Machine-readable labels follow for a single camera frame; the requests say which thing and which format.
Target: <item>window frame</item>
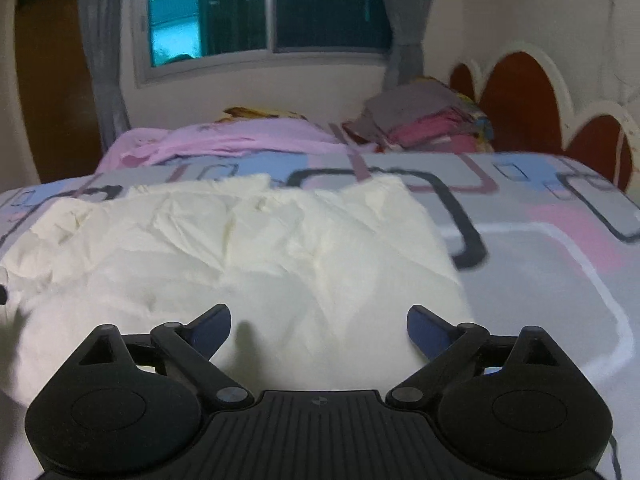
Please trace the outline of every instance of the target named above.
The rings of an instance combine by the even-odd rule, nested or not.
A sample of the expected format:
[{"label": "window frame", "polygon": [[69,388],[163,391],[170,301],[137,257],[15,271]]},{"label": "window frame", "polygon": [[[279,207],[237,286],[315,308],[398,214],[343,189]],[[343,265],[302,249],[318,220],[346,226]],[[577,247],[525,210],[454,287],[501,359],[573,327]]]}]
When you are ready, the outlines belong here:
[{"label": "window frame", "polygon": [[267,48],[215,54],[188,59],[161,66],[153,66],[148,36],[148,0],[131,0],[131,27],[136,82],[149,82],[181,75],[199,75],[205,72],[225,72],[243,68],[285,66],[292,64],[364,64],[384,65],[388,51],[374,48],[286,48],[276,50],[276,1],[264,0]]}]

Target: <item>window sill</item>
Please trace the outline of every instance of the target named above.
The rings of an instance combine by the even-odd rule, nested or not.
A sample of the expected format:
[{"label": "window sill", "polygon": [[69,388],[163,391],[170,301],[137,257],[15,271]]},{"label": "window sill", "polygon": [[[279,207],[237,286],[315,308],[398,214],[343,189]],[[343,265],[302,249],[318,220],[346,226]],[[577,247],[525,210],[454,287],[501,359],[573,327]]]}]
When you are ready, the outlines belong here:
[{"label": "window sill", "polygon": [[273,53],[267,50],[254,50],[188,59],[158,67],[149,67],[142,62],[142,65],[147,65],[146,70],[137,71],[136,81],[137,86],[141,88],[155,83],[251,68],[340,64],[385,66],[387,59],[387,54],[376,51]]}]

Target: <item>window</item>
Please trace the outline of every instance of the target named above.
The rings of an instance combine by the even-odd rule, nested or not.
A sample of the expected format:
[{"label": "window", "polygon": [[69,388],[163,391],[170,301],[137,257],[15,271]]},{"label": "window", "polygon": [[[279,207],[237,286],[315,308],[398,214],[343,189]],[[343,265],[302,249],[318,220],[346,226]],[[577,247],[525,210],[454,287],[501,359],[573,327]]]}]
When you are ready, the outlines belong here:
[{"label": "window", "polygon": [[189,67],[169,72],[296,52],[380,54],[392,39],[382,0],[135,1],[151,76],[182,61]]}]

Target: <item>gray curtain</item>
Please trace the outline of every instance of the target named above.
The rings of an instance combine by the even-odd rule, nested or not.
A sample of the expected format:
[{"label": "gray curtain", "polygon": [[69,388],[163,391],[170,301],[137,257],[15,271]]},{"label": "gray curtain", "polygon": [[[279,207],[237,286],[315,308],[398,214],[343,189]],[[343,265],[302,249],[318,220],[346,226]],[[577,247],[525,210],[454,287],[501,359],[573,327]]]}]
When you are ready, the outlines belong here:
[{"label": "gray curtain", "polygon": [[120,29],[122,0],[78,0],[82,47],[94,87],[95,108],[105,152],[129,117],[120,91]]},{"label": "gray curtain", "polygon": [[409,83],[423,75],[422,40],[432,0],[384,0],[394,32],[384,89]]}]

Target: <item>metal screw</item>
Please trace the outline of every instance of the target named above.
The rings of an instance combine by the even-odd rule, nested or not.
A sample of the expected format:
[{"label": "metal screw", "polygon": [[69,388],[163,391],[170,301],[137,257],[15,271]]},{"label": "metal screw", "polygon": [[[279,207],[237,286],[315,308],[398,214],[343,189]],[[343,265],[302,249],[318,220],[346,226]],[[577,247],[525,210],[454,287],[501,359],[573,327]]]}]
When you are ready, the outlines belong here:
[{"label": "metal screw", "polygon": [[391,396],[398,402],[418,402],[422,398],[422,392],[418,388],[404,386],[393,390]]},{"label": "metal screw", "polygon": [[235,404],[236,402],[242,402],[249,396],[249,392],[244,388],[238,388],[237,386],[230,386],[228,388],[222,388],[216,393],[216,397],[222,402],[228,402],[229,404]]}]

